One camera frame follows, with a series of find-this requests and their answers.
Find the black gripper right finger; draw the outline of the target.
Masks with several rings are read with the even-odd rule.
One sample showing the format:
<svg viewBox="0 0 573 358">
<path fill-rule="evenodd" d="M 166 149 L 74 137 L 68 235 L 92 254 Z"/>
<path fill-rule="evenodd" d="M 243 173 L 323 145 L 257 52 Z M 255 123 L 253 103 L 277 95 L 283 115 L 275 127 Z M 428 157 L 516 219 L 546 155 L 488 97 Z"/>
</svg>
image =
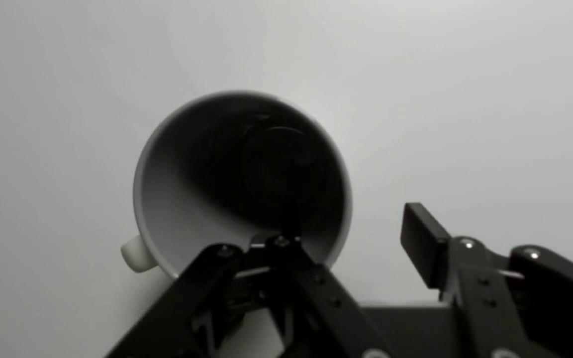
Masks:
<svg viewBox="0 0 573 358">
<path fill-rule="evenodd" d="M 502 256 L 450 235 L 422 203 L 404 205 L 400 242 L 456 310 L 476 358 L 573 358 L 573 260 L 542 244 Z"/>
</svg>

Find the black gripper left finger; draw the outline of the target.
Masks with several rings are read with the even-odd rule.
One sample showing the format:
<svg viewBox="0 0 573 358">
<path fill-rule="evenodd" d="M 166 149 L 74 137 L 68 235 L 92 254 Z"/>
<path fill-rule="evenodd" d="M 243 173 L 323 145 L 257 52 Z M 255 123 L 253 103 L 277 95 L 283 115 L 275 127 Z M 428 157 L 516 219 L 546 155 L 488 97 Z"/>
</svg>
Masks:
<svg viewBox="0 0 573 358">
<path fill-rule="evenodd" d="M 106 358 L 217 358 L 257 310 L 285 344 L 279 358 L 394 358 L 331 268 L 287 237 L 203 248 Z"/>
</svg>

